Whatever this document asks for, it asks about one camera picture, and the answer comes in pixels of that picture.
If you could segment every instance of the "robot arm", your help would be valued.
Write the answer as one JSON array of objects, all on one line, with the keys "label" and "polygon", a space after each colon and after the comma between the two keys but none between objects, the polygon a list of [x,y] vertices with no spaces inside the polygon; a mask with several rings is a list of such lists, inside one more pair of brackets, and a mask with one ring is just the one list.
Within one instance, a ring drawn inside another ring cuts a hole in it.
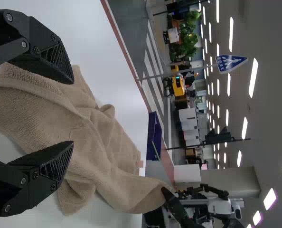
[{"label": "robot arm", "polygon": [[[6,62],[60,83],[75,81],[60,37],[34,17],[0,9],[0,65]],[[73,146],[72,141],[61,142],[8,164],[0,162],[0,217],[20,214],[55,192]]]},{"label": "robot arm", "polygon": [[217,194],[220,199],[228,201],[228,195],[229,195],[228,191],[219,190],[219,189],[210,187],[207,184],[200,184],[200,187],[198,188],[193,188],[193,187],[187,188],[188,194],[192,196],[201,191],[205,191],[205,192],[211,191],[212,193]]},{"label": "robot arm", "polygon": [[60,37],[34,17],[0,9],[0,65],[5,62],[60,83],[74,83]]},{"label": "robot arm", "polygon": [[161,191],[166,200],[166,205],[168,206],[174,218],[180,223],[182,228],[204,228],[202,225],[194,223],[193,220],[188,217],[188,214],[183,205],[180,203],[180,200],[174,196],[173,193],[164,187],[161,189]]},{"label": "robot arm", "polygon": [[64,179],[74,143],[60,142],[4,164],[0,162],[0,217],[32,209]]}]

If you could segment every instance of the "pillar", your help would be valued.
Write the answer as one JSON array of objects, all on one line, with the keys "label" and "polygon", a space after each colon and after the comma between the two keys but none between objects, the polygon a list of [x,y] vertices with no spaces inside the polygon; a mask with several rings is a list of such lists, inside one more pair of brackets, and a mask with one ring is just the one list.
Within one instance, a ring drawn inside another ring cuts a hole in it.
[{"label": "pillar", "polygon": [[[178,190],[186,190],[187,187],[200,187],[200,183],[211,187],[226,190],[231,198],[258,197],[261,189],[254,170],[248,168],[228,168],[200,171],[201,182],[178,183]],[[202,192],[207,197],[215,197],[216,194]]]}]

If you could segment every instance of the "black pole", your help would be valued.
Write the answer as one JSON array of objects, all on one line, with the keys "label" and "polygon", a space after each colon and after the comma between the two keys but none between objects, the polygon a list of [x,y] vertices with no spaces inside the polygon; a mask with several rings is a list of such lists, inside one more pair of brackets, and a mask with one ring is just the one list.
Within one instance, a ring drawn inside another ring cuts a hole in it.
[{"label": "black pole", "polygon": [[153,14],[153,16],[157,16],[157,15],[162,14],[162,13],[173,13],[177,10],[182,9],[183,7],[196,5],[196,4],[199,4],[199,3],[202,3],[202,2],[206,2],[206,1],[209,1],[209,0],[203,0],[203,1],[195,2],[195,3],[192,3],[190,5],[187,3],[187,4],[182,5],[181,8],[178,8],[178,9],[175,9],[175,10],[167,10],[167,11],[163,11],[163,12],[160,12],[160,13],[155,13],[155,14]]},{"label": "black pole", "polygon": [[239,142],[239,141],[247,141],[247,140],[251,140],[251,138],[247,138],[247,139],[235,139],[234,140],[229,140],[229,141],[222,141],[222,142],[215,142],[215,143],[205,143],[205,141],[203,141],[202,144],[197,144],[197,145],[192,145],[192,146],[178,146],[178,147],[172,147],[172,148],[166,148],[166,150],[176,150],[176,149],[192,149],[194,147],[199,147],[199,146],[206,146],[206,145],[214,145],[214,144],[218,144],[218,143],[233,143],[233,142]]}]

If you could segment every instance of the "gray floor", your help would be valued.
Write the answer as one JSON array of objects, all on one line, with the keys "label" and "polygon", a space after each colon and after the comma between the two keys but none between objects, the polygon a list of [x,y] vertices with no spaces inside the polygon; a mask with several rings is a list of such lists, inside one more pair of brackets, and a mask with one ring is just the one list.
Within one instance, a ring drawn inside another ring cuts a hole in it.
[{"label": "gray floor", "polygon": [[[169,72],[170,67],[166,66],[170,62],[168,45],[164,44],[163,35],[162,35],[162,31],[166,30],[167,27],[166,14],[153,18],[151,12],[149,11],[149,9],[151,8],[146,8],[146,3],[142,0],[121,0],[121,1],[108,0],[108,2],[110,4],[113,15],[118,24],[125,45],[132,58],[132,62],[136,68],[137,74],[139,76],[142,76],[144,72],[146,76],[149,76],[146,70],[146,66],[144,64],[145,51],[147,51],[149,55],[149,50],[146,44],[146,36],[149,33],[148,31],[149,20],[156,40],[163,71]],[[155,8],[155,10],[163,10],[163,9],[165,9],[165,6]],[[150,58],[151,66],[152,68],[154,68],[150,55],[149,58]],[[163,119],[164,140],[166,145],[168,145],[169,144],[169,139],[168,139],[169,113],[168,113],[168,100],[167,100],[168,98],[165,97],[164,91],[160,90],[160,94],[163,97],[163,106],[164,106],[164,110],[163,110],[164,115],[163,115],[158,99],[154,92],[152,82],[148,80],[148,83],[150,86],[150,90],[152,91],[155,104],[158,108],[158,112],[160,113],[160,116]],[[175,110],[175,106],[173,102],[171,102],[170,119],[171,119],[171,129],[172,129],[171,136],[172,136],[173,147],[179,146],[179,135],[175,127],[175,122],[173,121],[174,110]],[[172,159],[175,165],[185,164],[184,154],[185,154],[184,150],[176,150],[172,153]]]}]

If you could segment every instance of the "sign pole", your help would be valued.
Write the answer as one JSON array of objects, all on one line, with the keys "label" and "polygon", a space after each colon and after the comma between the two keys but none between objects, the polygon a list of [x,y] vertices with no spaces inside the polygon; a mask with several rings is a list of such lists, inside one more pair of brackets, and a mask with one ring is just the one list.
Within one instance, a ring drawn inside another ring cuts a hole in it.
[{"label": "sign pole", "polygon": [[196,68],[189,68],[189,69],[186,69],[186,70],[180,70],[180,71],[172,72],[172,73],[165,73],[165,74],[162,74],[162,75],[155,75],[155,76],[150,76],[150,77],[141,77],[141,78],[137,78],[136,80],[142,81],[144,79],[149,79],[149,78],[169,77],[169,76],[173,76],[174,74],[177,74],[177,73],[185,73],[185,72],[189,72],[189,71],[192,71],[192,70],[201,70],[201,69],[205,69],[207,67],[216,67],[216,66],[217,66],[217,63],[213,64],[213,65],[208,65],[208,66],[201,66],[201,67],[196,67]]},{"label": "sign pole", "polygon": [[206,141],[203,141],[201,144],[197,144],[197,145],[191,145],[191,146],[178,146],[178,147],[173,147],[173,148],[166,148],[166,150],[176,150],[176,149],[192,149],[195,147],[199,147],[199,146],[207,146],[207,145],[214,145],[217,143],[233,143],[233,142],[239,142],[239,141],[247,141],[247,140],[251,140],[251,138],[247,138],[247,139],[233,139],[233,140],[228,140],[228,141],[222,141],[222,142],[216,142],[216,143],[206,143]]}]

